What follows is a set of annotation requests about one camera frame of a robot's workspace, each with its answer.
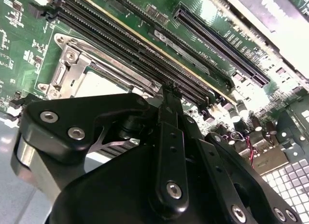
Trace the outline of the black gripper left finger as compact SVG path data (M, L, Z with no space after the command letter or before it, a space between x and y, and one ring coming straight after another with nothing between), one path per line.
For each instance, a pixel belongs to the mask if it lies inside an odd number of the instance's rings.
M153 149L151 208L157 214L183 214L189 206L183 131L172 89L162 86L157 97L159 107L134 93L32 102L22 114L16 154L31 151L23 164L55 202L66 186L87 174L85 158L95 144L138 139L130 150Z

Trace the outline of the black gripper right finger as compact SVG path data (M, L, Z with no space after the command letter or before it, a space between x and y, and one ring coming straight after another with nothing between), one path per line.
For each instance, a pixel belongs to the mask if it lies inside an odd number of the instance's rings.
M201 134L185 115L182 93L172 89L173 108L197 164L206 173L214 197L211 212L219 224L300 224L297 212L218 134Z

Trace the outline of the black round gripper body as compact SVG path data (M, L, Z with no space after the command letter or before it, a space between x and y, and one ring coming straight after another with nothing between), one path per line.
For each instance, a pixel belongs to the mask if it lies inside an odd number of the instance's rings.
M189 206L176 224L222 224L223 213L207 176L186 159ZM72 181L56 199L51 224L163 224L150 206L153 149L140 147Z

